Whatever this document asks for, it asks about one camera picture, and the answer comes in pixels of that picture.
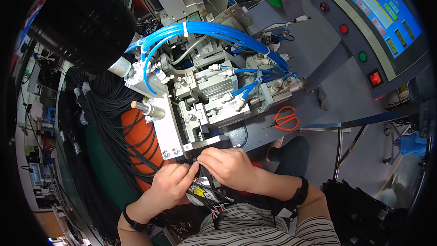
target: person's right hand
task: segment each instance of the person's right hand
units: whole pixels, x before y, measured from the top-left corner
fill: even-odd
[[[229,188],[251,191],[257,178],[257,169],[243,149],[204,149],[197,161]]]

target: blue cloth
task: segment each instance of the blue cloth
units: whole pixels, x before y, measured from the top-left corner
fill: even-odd
[[[427,140],[419,137],[418,131],[411,135],[404,135],[396,142],[400,143],[399,150],[402,155],[413,154],[418,157],[425,155]]]

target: person's leg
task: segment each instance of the person's leg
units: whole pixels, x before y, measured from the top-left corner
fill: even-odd
[[[279,161],[275,174],[304,177],[308,166],[309,143],[305,137],[297,136],[281,148],[272,147],[268,158],[270,161]]]

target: scissors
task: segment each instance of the scissors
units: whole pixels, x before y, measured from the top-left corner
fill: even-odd
[[[293,113],[290,114],[290,115],[287,115],[287,116],[285,116],[285,117],[280,117],[280,118],[278,118],[279,113],[281,113],[282,110],[287,109],[287,108],[291,109],[291,110],[293,111]],[[296,110],[294,109],[294,107],[291,107],[291,106],[285,106],[285,107],[282,107],[282,108],[281,108],[281,109],[276,113],[276,115],[274,116],[274,122],[271,123],[271,124],[269,124],[269,125],[266,126],[266,127],[263,127],[263,128],[270,128],[270,127],[273,127],[273,126],[274,126],[274,127],[278,128],[278,129],[281,129],[281,130],[283,130],[283,131],[293,131],[293,130],[296,129],[296,128],[298,127],[298,125],[299,125],[299,119],[298,119],[297,117],[295,117],[295,114],[296,114]],[[296,125],[295,125],[293,128],[283,128],[283,127],[282,127],[283,124],[288,123],[289,121],[294,120],[294,119],[296,119]]]

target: red indicator light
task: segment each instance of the red indicator light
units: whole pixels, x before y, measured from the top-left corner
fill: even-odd
[[[340,31],[342,33],[349,33],[349,28],[346,25],[343,24],[343,25],[340,26]]]

